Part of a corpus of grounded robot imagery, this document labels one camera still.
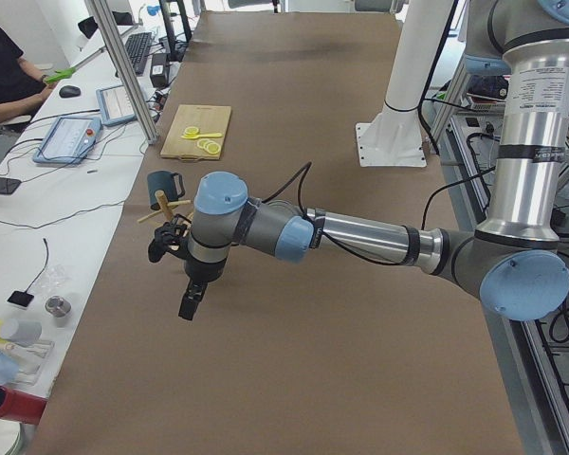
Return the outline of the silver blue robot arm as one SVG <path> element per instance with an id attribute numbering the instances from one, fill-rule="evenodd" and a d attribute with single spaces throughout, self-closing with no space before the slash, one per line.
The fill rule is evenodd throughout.
<path id="1" fill-rule="evenodd" d="M 237 175 L 205 175 L 179 249 L 189 284 L 179 314 L 192 319 L 232 245 L 298 262 L 331 242 L 379 265 L 417 266 L 455 283 L 508 319 L 540 319 L 569 293 L 551 212 L 569 125 L 569 1 L 475 1 L 468 50 L 510 71 L 485 220 L 472 232 L 419 230 L 320 209 L 263 202 Z"/>

